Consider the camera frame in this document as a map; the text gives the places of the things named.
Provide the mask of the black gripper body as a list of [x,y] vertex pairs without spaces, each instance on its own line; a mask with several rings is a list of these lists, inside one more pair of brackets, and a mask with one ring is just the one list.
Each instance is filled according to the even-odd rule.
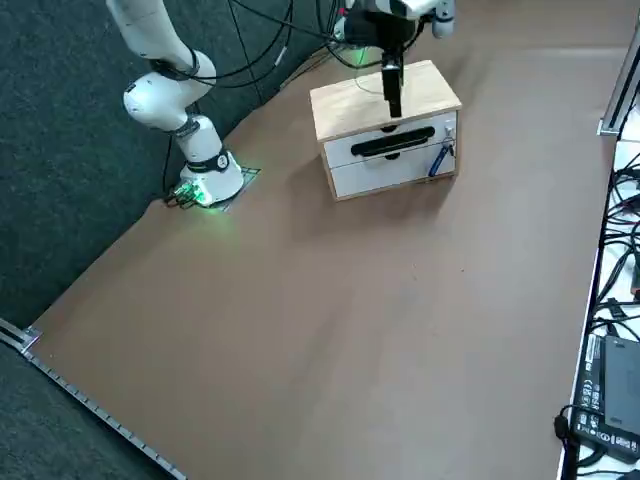
[[354,1],[347,8],[343,38],[352,46],[402,50],[424,30],[423,17],[406,1]]

